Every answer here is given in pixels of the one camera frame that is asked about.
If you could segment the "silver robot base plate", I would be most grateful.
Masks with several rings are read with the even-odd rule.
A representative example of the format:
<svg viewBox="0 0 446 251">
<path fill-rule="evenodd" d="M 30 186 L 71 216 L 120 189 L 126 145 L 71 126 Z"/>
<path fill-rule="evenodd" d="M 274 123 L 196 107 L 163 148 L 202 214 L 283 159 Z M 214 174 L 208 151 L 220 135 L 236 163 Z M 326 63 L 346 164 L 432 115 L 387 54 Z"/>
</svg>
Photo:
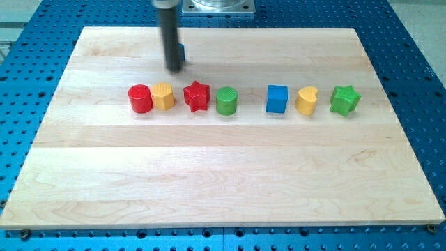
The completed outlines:
<svg viewBox="0 0 446 251">
<path fill-rule="evenodd" d="M 254 14 L 255 0 L 182 0 L 182 13 L 201 14 Z"/>
</svg>

